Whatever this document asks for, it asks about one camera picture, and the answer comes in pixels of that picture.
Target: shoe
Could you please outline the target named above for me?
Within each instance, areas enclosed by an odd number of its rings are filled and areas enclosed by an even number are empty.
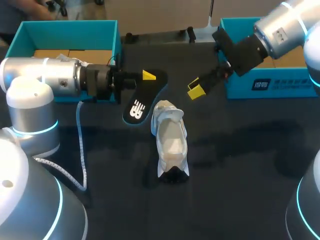
[[[182,117],[184,112],[167,100],[159,101],[153,110],[151,133],[156,138],[159,153],[157,175],[184,173],[189,176],[187,163],[187,130]]]

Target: white cable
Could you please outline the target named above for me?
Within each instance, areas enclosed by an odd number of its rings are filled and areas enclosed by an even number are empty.
[[[39,163],[46,164],[55,168],[56,170],[61,172],[63,175],[65,175],[71,182],[73,182],[73,184],[79,190],[86,191],[87,190],[87,169],[85,165],[84,144],[83,144],[83,138],[82,138],[81,123],[80,123],[80,108],[82,104],[83,102],[80,101],[76,107],[75,119],[76,119],[76,126],[78,129],[78,135],[79,135],[80,159],[81,159],[81,167],[83,172],[83,186],[73,176],[71,176],[70,173],[68,173],[65,169],[60,167],[58,164],[43,158],[35,158],[35,160]]]

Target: cardboard box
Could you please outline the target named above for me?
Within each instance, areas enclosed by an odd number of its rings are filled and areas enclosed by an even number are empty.
[[[113,55],[110,50],[70,50],[68,56],[89,64],[107,65]]]
[[[222,18],[224,28],[234,43],[254,33],[260,17]],[[225,60],[220,52],[219,59]],[[225,84],[228,99],[306,98],[317,97],[305,65],[303,50],[297,47],[278,60],[264,60],[245,75],[236,73]]]
[[[121,39],[116,20],[24,21],[6,54],[11,57],[77,57],[92,64],[107,64],[111,56],[121,57]],[[82,56],[69,51],[81,52]],[[80,97],[55,97],[57,102],[78,102]]]
[[[52,50],[52,49],[37,49],[34,52],[34,57],[39,59],[51,58],[56,59],[60,54],[69,55],[69,50]]]
[[[276,68],[306,68],[304,50],[298,46],[279,59],[273,60]]]
[[[262,63],[260,63],[256,68],[258,69],[271,69],[275,67],[274,60],[271,57],[267,57],[263,60]]]

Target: black table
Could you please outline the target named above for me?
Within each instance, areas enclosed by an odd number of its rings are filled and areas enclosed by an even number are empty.
[[[124,68],[169,76],[157,100],[184,110],[190,179],[157,181],[150,120],[129,126],[122,105],[85,103],[81,124],[92,197],[88,240],[286,240],[286,206],[320,148],[320,99],[227,100],[223,84],[191,101],[187,84],[214,68],[212,43],[124,46]],[[0,104],[0,127],[10,124]],[[82,180],[76,104],[59,104],[53,160]],[[67,180],[61,181],[70,186]]]

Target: new balance logo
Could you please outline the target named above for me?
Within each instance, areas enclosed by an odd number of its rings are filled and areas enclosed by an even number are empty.
[[[132,106],[132,108],[130,110],[130,116],[134,117],[136,119],[140,119],[145,107],[146,106],[141,104],[141,102],[139,102],[138,100],[135,100],[134,105]]]

